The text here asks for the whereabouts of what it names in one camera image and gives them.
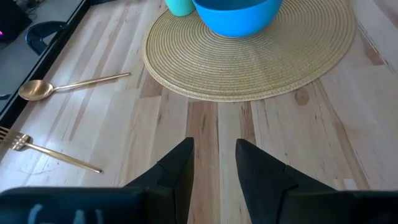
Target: fork handle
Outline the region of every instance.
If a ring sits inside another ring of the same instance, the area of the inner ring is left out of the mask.
[[[72,158],[70,156],[64,155],[62,153],[55,152],[53,150],[46,149],[46,148],[40,147],[40,146],[36,146],[36,145],[30,144],[30,143],[25,143],[25,146],[31,147],[32,149],[35,149],[35,150],[37,150],[39,152],[42,152],[42,153],[44,153],[44,154],[46,154],[48,156],[54,157],[56,159],[59,159],[59,160],[61,160],[63,162],[67,162],[69,164],[73,164],[75,166],[82,167],[82,168],[85,168],[85,169],[88,169],[88,170],[91,170],[91,171],[94,171],[94,172],[97,172],[97,173],[102,172],[102,170],[100,168],[97,168],[97,167],[95,167],[93,165],[87,164],[87,163],[85,163],[83,161],[80,161],[78,159]]]

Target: wood knot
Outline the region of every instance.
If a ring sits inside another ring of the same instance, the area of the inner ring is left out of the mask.
[[[296,99],[297,104],[302,106],[308,103],[308,101],[310,100],[310,94],[304,87],[301,87],[296,90],[294,98]]]

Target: light wood tabletop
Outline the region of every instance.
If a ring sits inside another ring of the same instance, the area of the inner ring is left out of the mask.
[[[336,189],[398,189],[398,5],[352,0],[358,28],[335,67],[290,93],[244,103],[178,95],[144,68],[142,41],[162,0],[93,6],[48,72],[55,86],[129,77],[30,102],[13,129],[98,166],[96,174],[33,150],[0,153],[0,191],[119,187],[186,136],[195,138],[190,223],[250,223],[236,170],[244,138]]]

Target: blue bowl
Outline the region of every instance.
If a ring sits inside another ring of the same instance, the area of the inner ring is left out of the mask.
[[[261,31],[275,18],[282,0],[193,0],[202,21],[226,37]]]

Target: teal cup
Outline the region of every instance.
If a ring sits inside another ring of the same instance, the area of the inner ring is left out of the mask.
[[[187,16],[195,10],[192,0],[166,0],[166,5],[175,16]]]

